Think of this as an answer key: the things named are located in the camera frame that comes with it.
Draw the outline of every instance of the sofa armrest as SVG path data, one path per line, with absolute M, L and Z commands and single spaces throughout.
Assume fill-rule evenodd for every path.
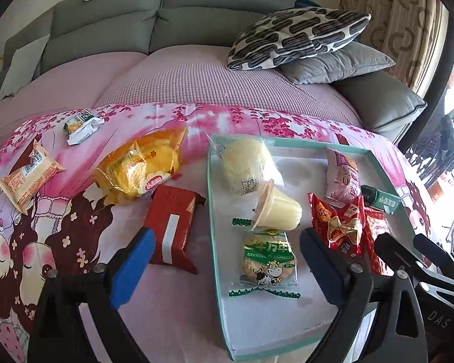
M 385 71 L 333 82 L 358 112 L 366 129 L 383 135 L 402 131 L 426 108 L 427 103 Z

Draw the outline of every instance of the brown patterned curtain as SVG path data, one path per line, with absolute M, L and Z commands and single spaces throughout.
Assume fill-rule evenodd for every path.
M 369 12 L 360 41 L 390 56 L 387 72 L 417 92 L 434 53 L 441 25 L 439 0 L 341 0 L 341 9 Z

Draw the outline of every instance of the sofa backrest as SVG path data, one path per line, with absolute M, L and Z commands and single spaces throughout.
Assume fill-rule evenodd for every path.
M 15 51 L 50 34 L 36 76 L 92 54 L 152 53 L 173 45 L 232 46 L 260 17 L 296 0 L 64 0 L 5 45 L 5 76 Z

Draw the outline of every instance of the table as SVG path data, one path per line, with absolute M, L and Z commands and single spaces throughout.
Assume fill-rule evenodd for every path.
M 68 146 L 62 131 L 64 120 L 76 113 L 70 111 L 30 120 L 0 150 L 0 178 L 28 163 L 26 149 L 34 138 L 66 169 L 40 189 L 26 215 L 0 190 L 0 340 L 17 362 L 27 356 L 45 273 L 90 271 L 94 264 L 108 262 L 143 224 L 147 195 L 128 206 L 105 204 L 90 175 L 105 155 L 157 129 L 187 126 L 185 165 L 168 184 L 203 196 L 208 133 L 302 138 L 369 149 L 402 198 L 415 232 L 441 238 L 436 227 L 441 223 L 424 185 L 397 148 L 371 132 L 294 113 L 201 103 L 109 105 L 93 112 L 106 123 L 78 146 Z M 152 362 L 225 363 L 229 360 L 215 302 L 207 207 L 197 210 L 187 252 L 198 275 L 148 266 L 131 301 L 120 308 L 121 317 Z M 110 361 L 86 306 L 81 315 L 98 360 Z M 12 330 L 15 338 L 9 336 Z M 304 348 L 277 362 L 304 361 L 309 352 Z

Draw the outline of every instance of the white tray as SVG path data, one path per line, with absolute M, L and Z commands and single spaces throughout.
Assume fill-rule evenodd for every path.
M 236 195 L 226 188 L 220 160 L 211 148 L 208 156 L 209 211 L 212 249 L 215 267 L 217 302 L 225 345 L 230 359 L 259 359 L 303 347 L 322 338 L 332 322 L 337 308 L 328 304 L 313 274 L 299 250 L 300 232 L 312 227 L 307 193 L 320 199 L 326 194 L 326 146 L 349 154 L 358 164 L 361 184 L 371 185 L 396 194 L 390 180 L 373 154 L 366 149 L 298 139 L 276 138 L 271 153 L 281 172 L 286 191 L 303 207 L 300 226 L 288 232 L 297 258 L 299 299 L 274 296 L 254 291 L 244 296 L 230 297 L 232 281 L 242 272 L 244 234 L 232 226 L 229 202 Z M 395 237 L 412 250 L 415 236 L 407 214 L 399 206 L 395 214 L 387 215 Z

